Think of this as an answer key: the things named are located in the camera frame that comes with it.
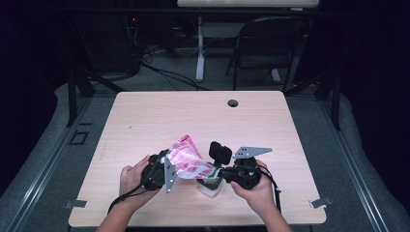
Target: table leg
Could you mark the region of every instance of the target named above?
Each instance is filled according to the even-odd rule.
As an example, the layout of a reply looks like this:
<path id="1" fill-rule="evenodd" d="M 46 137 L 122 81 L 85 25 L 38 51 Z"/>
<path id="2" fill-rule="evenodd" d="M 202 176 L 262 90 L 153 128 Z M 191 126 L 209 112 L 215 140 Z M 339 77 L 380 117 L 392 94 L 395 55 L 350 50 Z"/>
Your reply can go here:
<path id="1" fill-rule="evenodd" d="M 196 66 L 196 81 L 202 82 L 204 80 L 204 41 L 202 35 L 202 17 L 198 18 L 198 63 Z"/>

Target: gray carpet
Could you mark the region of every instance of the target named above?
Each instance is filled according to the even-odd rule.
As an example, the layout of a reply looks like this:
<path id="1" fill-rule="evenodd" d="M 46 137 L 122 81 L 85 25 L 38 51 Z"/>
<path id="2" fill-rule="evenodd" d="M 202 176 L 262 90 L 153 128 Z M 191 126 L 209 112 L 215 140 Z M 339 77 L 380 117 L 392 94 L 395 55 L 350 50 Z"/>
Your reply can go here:
<path id="1" fill-rule="evenodd" d="M 217 53 L 214 55 L 212 50 L 207 55 L 211 58 L 206 60 L 205 80 L 200 85 L 212 90 L 231 90 L 232 75 L 224 75 L 228 57 L 223 54 L 216 56 Z M 152 57 L 151 65 L 194 79 L 196 55 L 185 57 L 178 54 L 158 53 Z M 254 78 L 253 81 L 270 81 L 269 76 L 263 72 L 249 75 L 260 76 L 259 79 Z M 174 87 L 159 74 L 141 68 L 136 76 L 115 83 L 132 91 L 194 90 L 194 88 L 175 80 L 169 81 Z M 241 81 L 246 82 L 248 80 L 241 77 Z M 83 145 L 70 145 L 70 141 L 66 141 L 62 149 L 62 157 L 59 159 L 58 165 L 33 211 L 23 223 L 22 231 L 68 230 L 68 218 L 71 211 L 64 209 L 63 206 L 67 200 L 76 199 L 115 98 L 113 92 L 101 84 L 93 83 L 93 85 L 98 94 L 91 99 L 89 106 L 73 129 L 78 132 L 88 132 L 85 143 Z M 251 89 L 275 88 L 264 86 Z M 30 188 L 36 175 L 43 168 L 60 137 L 64 134 L 68 122 L 67 86 L 57 90 L 56 94 L 59 97 L 59 105 L 52 122 L 28 161 L 21 168 L 18 176 L 0 199 L 0 231 L 6 231 L 12 222 L 24 194 Z M 321 225 L 314 225 L 313 231 L 373 231 L 374 229 L 362 201 L 342 161 L 341 149 L 332 133 L 331 126 L 326 121 L 328 115 L 321 110 L 320 104 L 322 102 L 317 102 L 314 99 L 310 89 L 298 97 L 287 98 L 287 102 L 319 194 L 321 197 L 330 196 L 334 201 L 326 209 L 327 221 Z M 341 133 L 348 143 L 349 149 L 374 196 L 374 201 L 379 207 L 380 214 L 386 221 L 388 228 L 390 231 L 410 231 L 409 216 L 386 190 L 362 150 L 360 136 L 351 114 L 350 105 L 345 98 L 342 98 L 341 102 L 340 124 L 342 127 Z M 292 228 L 294 231 L 309 230 L 308 226 L 292 226 Z M 259 231 L 261 228 L 222 228 L 221 231 L 256 231 L 256 229 Z M 72 231 L 94 230 L 95 228 L 72 228 Z M 202 229 L 181 229 L 181 231 L 194 230 Z"/>

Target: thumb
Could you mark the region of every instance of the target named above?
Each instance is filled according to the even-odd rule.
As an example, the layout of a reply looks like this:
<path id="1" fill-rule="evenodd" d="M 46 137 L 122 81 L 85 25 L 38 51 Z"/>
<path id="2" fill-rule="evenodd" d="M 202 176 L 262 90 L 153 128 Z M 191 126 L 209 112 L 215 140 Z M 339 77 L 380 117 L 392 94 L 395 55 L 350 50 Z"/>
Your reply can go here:
<path id="1" fill-rule="evenodd" d="M 238 185 L 238 183 L 236 182 L 231 182 L 230 183 L 231 187 L 233 188 L 233 190 L 235 191 L 236 194 L 238 194 L 241 191 L 241 186 Z"/>

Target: chair leg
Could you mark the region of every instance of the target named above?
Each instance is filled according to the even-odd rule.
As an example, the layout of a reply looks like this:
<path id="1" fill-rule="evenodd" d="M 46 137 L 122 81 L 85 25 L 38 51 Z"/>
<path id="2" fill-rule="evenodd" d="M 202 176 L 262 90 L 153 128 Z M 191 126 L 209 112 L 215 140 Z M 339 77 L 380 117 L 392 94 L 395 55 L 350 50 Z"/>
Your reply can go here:
<path id="1" fill-rule="evenodd" d="M 338 122 L 338 115 L 340 112 L 340 72 L 335 73 L 334 88 L 332 96 L 332 122 L 336 129 L 340 131 L 340 124 Z"/>
<path id="2" fill-rule="evenodd" d="M 282 93 L 286 92 L 286 86 L 287 86 L 287 82 L 289 81 L 289 75 L 290 75 L 291 68 L 292 67 L 287 68 L 286 77 L 284 78 L 284 81 L 283 81 Z"/>
<path id="3" fill-rule="evenodd" d="M 315 83 L 316 81 L 319 81 L 319 80 L 325 78 L 325 77 L 326 77 L 328 74 L 330 74 L 330 73 L 331 73 L 330 71 L 324 71 L 324 72 L 322 72 L 321 74 L 315 76 L 314 78 L 311 78 L 311 79 L 309 79 L 309 80 L 306 80 L 306 81 L 304 81 L 303 83 L 298 84 L 298 86 L 291 88 L 290 90 L 286 91 L 286 92 L 284 93 L 284 95 L 285 95 L 285 96 L 295 95 L 295 94 L 299 93 L 300 91 L 306 89 L 309 85 Z"/>
<path id="4" fill-rule="evenodd" d="M 233 54 L 233 55 L 231 56 L 231 59 L 230 59 L 230 61 L 229 61 L 229 65 L 228 65 L 228 68 L 226 69 L 225 75 L 228 75 L 228 73 L 229 73 L 229 70 L 230 70 L 230 68 L 231 68 L 231 66 L 232 66 L 232 61 L 233 61 L 234 56 L 235 56 L 235 54 Z"/>
<path id="5" fill-rule="evenodd" d="M 236 66 L 236 64 L 238 64 L 237 62 L 235 62 L 234 68 L 233 68 L 233 91 L 236 90 L 236 76 L 238 73 L 238 67 Z"/>

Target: silver metal plate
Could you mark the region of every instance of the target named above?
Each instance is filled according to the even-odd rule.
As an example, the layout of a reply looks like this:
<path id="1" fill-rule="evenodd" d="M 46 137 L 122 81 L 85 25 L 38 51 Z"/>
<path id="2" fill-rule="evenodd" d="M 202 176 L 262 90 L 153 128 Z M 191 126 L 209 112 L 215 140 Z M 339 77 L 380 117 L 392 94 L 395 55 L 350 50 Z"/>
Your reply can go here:
<path id="1" fill-rule="evenodd" d="M 74 207 L 84 208 L 86 204 L 87 201 L 82 200 L 66 201 L 66 204 L 64 204 L 63 208 L 68 210 L 72 210 Z"/>
<path id="2" fill-rule="evenodd" d="M 315 200 L 315 201 L 309 201 L 310 206 L 313 207 L 314 209 L 319 208 L 319 207 L 326 208 L 326 206 L 332 203 L 333 201 L 329 196 L 326 198 Z"/>
<path id="3" fill-rule="evenodd" d="M 272 152 L 272 148 L 241 147 L 233 156 L 233 159 L 246 159 Z"/>
<path id="4" fill-rule="evenodd" d="M 170 193 L 178 175 L 168 156 L 164 157 L 163 165 L 165 167 L 165 192 Z"/>

